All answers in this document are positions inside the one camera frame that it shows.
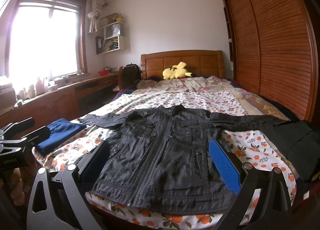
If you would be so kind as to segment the person's left hand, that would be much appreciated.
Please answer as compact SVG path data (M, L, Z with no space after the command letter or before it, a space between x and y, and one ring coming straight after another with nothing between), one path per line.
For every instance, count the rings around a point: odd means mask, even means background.
M25 194L23 192L23 181L19 168L15 168L7 180L10 189L10 197L15 206L22 206L25 202Z

